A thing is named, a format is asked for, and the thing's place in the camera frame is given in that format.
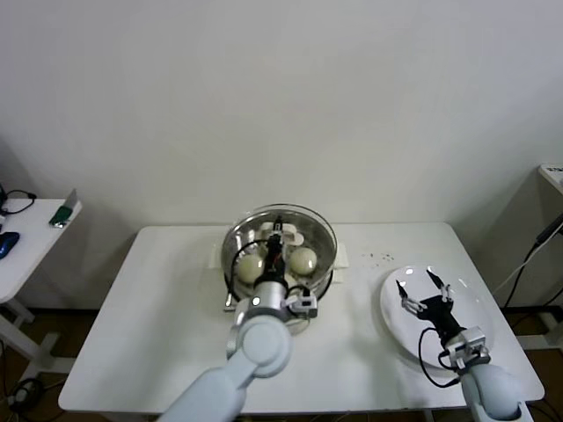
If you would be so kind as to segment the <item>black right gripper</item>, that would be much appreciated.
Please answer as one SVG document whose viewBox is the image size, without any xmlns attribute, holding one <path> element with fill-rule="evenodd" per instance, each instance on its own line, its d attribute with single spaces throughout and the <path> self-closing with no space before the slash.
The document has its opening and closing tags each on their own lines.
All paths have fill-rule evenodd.
<svg viewBox="0 0 563 422">
<path fill-rule="evenodd" d="M 401 282 L 396 280 L 401 306 L 409 313 L 416 313 L 420 320 L 429 321 L 436 329 L 441 341 L 450 341 L 464 331 L 465 327 L 460 325 L 451 313 L 454 302 L 451 296 L 450 284 L 445 284 L 430 269 L 427 269 L 426 272 L 440 291 L 440 294 L 419 302 L 411 298 Z"/>
</svg>

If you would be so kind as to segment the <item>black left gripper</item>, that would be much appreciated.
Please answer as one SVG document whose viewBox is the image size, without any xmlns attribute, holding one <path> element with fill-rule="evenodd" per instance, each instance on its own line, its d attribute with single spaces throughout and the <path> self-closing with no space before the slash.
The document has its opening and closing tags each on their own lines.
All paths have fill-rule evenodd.
<svg viewBox="0 0 563 422">
<path fill-rule="evenodd" d="M 277 217 L 273 225 L 273 233 L 267 240 L 267 255 L 265 258 L 265 268 L 263 279 L 265 281 L 285 281 L 285 261 L 283 258 L 283 219 Z"/>
</svg>

